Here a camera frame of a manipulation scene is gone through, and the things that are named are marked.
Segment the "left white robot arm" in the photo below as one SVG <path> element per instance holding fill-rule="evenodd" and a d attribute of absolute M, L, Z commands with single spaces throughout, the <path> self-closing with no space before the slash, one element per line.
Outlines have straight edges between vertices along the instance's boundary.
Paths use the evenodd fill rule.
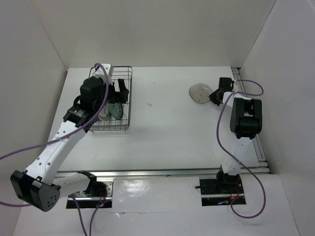
<path fill-rule="evenodd" d="M 10 181 L 19 199 L 47 212 L 60 198 L 77 192 L 86 196 L 105 195 L 106 185 L 98 182 L 90 172 L 78 171 L 62 178 L 55 178 L 55 175 L 72 149 L 98 121 L 97 112 L 104 107 L 103 101 L 127 103 L 129 90 L 123 79 L 117 79 L 117 82 L 118 91 L 114 83 L 107 84 L 102 78 L 92 76 L 83 81 L 80 95 L 67 110 L 52 144 L 47 145 L 24 171 L 15 171 L 11 175 Z"/>

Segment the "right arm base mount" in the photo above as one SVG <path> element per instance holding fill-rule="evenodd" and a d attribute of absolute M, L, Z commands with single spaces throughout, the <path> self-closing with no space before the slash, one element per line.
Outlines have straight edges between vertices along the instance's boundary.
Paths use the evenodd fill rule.
<path fill-rule="evenodd" d="M 239 177 L 235 183 L 220 182 L 219 174 L 215 178 L 200 178 L 194 188 L 200 191 L 203 207 L 245 205 L 246 197 L 243 183 Z"/>

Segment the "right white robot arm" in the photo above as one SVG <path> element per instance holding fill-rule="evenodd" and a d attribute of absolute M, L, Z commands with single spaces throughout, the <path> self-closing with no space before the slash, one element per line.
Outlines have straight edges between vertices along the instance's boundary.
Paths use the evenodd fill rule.
<path fill-rule="evenodd" d="M 262 101 L 245 97 L 243 92 L 238 93 L 233 88 L 234 81 L 231 78 L 220 77 L 218 89 L 209 95 L 212 103 L 217 106 L 223 105 L 217 123 L 216 137 L 219 146 L 230 157 L 220 166 L 216 176 L 215 188 L 221 193 L 238 184 L 248 145 L 262 130 Z M 219 137 L 221 118 L 226 107 L 231 108 L 229 128 L 237 143 L 232 152 L 223 147 Z"/>

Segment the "clear grey glass plate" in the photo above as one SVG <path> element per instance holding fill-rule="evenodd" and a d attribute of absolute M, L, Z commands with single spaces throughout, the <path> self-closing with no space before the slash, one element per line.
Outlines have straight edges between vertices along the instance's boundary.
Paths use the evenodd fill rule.
<path fill-rule="evenodd" d="M 206 84 L 196 84 L 189 88 L 190 97 L 198 104 L 208 103 L 212 92 L 213 90 Z"/>

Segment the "blue patterned plate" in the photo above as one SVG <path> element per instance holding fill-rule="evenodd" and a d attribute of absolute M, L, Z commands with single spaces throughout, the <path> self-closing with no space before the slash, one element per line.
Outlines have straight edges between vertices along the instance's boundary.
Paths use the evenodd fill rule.
<path fill-rule="evenodd" d="M 122 103 L 110 103 L 109 109 L 112 117 L 116 120 L 121 120 L 123 118 L 123 105 Z"/>

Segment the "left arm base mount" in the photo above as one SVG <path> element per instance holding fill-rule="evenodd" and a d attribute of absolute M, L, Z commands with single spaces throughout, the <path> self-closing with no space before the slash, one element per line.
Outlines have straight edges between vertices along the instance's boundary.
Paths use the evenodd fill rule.
<path fill-rule="evenodd" d="M 111 208 L 113 190 L 113 179 L 98 178 L 92 193 L 76 192 L 73 197 L 81 209 Z"/>

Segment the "teal red rimmed plate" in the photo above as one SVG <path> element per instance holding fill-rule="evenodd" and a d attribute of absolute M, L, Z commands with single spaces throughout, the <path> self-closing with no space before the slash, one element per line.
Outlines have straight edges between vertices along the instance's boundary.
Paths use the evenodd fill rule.
<path fill-rule="evenodd" d="M 111 119 L 112 114 L 111 114 L 111 111 L 110 111 L 110 108 L 109 108 L 108 104 L 106 104 L 104 106 L 102 111 L 98 114 L 98 117 L 102 121 L 109 121 Z"/>

